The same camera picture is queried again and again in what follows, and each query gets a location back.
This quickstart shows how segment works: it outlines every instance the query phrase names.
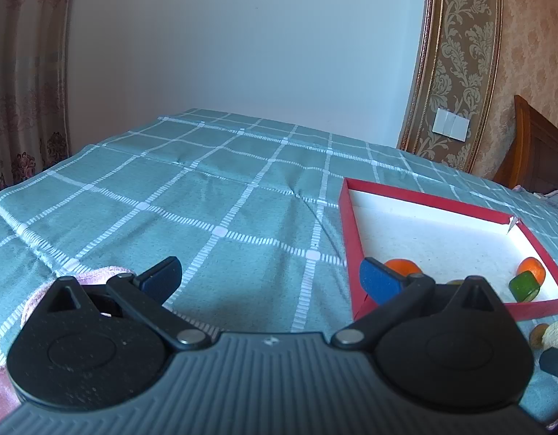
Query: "brown wooden bed frame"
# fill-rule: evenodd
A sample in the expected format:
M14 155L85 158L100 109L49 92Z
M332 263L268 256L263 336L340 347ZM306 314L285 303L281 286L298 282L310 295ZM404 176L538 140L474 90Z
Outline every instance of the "brown wooden bed frame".
M517 132L493 181L547 194L558 189L558 129L515 95Z

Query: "teal checkered bedsheet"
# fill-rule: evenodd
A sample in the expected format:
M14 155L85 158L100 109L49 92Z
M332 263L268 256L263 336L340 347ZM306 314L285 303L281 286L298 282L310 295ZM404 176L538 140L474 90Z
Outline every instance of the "teal checkered bedsheet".
M109 265L139 273L168 255L184 269L166 303L180 314L238 331L330 335L351 319L344 177L517 214L558 263L558 212L530 194L393 148L192 109L0 193L0 364L41 283ZM524 406L554 418L558 379L536 367Z

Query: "pink towel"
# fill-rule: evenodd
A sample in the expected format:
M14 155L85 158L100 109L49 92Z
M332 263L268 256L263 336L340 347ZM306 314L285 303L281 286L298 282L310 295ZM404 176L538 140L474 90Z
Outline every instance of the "pink towel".
M92 270L91 272L82 273L76 276L76 279L81 285L102 285L106 283L112 276L118 273L132 273L130 270L120 267L106 267L99 270ZM31 295L25 304L23 309L23 314L21 315L21 326L25 325L27 319L41 301L41 298L45 295L51 283L45 283L39 286L37 290ZM20 405L19 399L15 394L15 390L11 385L11 381L7 374L7 369L5 365L0 366L0 420L2 420L7 414L13 411L17 406Z

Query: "crumpled fabric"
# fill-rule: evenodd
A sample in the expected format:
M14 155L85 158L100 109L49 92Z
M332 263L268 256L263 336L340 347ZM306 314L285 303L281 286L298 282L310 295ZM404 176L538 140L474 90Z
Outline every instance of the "crumpled fabric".
M527 192L527 190L525 190L524 187L522 187L521 185L517 185L515 188L513 188L513 191ZM558 209L558 190L553 190L546 195L542 195L541 193L533 193L533 196L545 200L545 202L547 202L549 205L553 206L555 209Z
M76 276L78 283L81 285L103 285L112 276L118 273L132 273L131 270L121 267L106 267L91 272L81 273ZM39 301L45 296L53 281L39 286L27 300L21 315L21 326L25 325L27 319L39 304ZM17 394L13 389L13 385L7 374L5 365L0 366L0 421L14 411L20 405Z

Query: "white wall switch plate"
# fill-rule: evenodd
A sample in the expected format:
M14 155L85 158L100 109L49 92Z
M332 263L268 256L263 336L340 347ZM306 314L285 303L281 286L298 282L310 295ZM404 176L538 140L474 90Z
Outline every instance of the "white wall switch plate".
M467 139L468 123L467 118L438 108L432 132L464 142Z

